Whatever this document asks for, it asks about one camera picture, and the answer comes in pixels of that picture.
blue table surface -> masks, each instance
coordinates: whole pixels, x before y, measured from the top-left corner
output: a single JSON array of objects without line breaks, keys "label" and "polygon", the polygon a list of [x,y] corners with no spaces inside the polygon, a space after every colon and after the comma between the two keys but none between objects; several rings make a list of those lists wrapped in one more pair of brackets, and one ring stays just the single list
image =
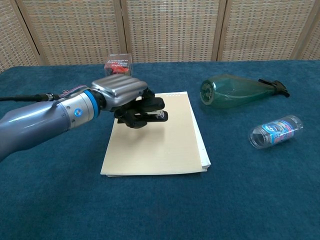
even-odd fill
[{"label": "blue table surface", "polygon": [[[208,172],[100,175],[114,120],[102,112],[0,163],[0,239],[319,240],[319,69],[318,60],[134,64],[133,76],[156,93],[188,92]],[[202,104],[201,83],[224,73],[279,80],[291,96],[231,109]],[[0,74],[0,96],[61,93],[102,77],[103,64],[13,67]],[[0,118],[27,104],[1,102]],[[252,127],[291,114],[302,135],[251,146]]]}]

woven screen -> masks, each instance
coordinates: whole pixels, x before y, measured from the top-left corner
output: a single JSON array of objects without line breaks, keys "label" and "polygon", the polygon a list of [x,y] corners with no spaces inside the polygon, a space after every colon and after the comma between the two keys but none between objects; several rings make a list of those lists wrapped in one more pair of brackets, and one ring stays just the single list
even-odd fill
[{"label": "woven screen", "polygon": [[314,0],[233,0],[222,61],[289,59]]},{"label": "woven screen", "polygon": [[0,72],[14,66],[38,65],[9,0],[0,1]]},{"label": "woven screen", "polygon": [[219,0],[125,2],[134,62],[211,59]]},{"label": "woven screen", "polygon": [[113,0],[21,2],[50,65],[101,64],[121,53]]},{"label": "woven screen", "polygon": [[306,60],[320,59],[320,21],[318,21],[301,58]]}]

black cable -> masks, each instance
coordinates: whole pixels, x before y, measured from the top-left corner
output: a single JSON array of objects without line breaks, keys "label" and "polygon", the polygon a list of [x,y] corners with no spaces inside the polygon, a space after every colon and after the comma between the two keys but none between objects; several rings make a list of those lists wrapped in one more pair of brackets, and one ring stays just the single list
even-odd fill
[{"label": "black cable", "polygon": [[17,95],[0,97],[0,102],[15,101],[15,102],[47,102],[60,99],[59,95],[53,93],[43,93],[36,95]]}]

bottle label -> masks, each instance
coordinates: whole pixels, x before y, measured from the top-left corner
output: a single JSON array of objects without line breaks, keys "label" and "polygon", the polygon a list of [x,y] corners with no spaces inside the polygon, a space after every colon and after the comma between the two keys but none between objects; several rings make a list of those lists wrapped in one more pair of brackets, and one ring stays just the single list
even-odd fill
[{"label": "bottle label", "polygon": [[283,120],[276,120],[263,124],[262,128],[270,134],[269,140],[273,145],[292,138],[295,134],[294,128]]}]

robotic arm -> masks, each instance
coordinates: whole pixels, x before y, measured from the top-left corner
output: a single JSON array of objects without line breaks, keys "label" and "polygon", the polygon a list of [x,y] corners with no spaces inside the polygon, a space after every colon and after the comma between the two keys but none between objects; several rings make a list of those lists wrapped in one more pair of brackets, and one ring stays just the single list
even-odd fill
[{"label": "robotic arm", "polygon": [[97,118],[101,111],[112,112],[119,124],[133,129],[168,120],[162,98],[155,97],[146,82],[123,74],[60,95],[0,97],[0,101],[36,102],[9,111],[0,119],[0,162]]}]

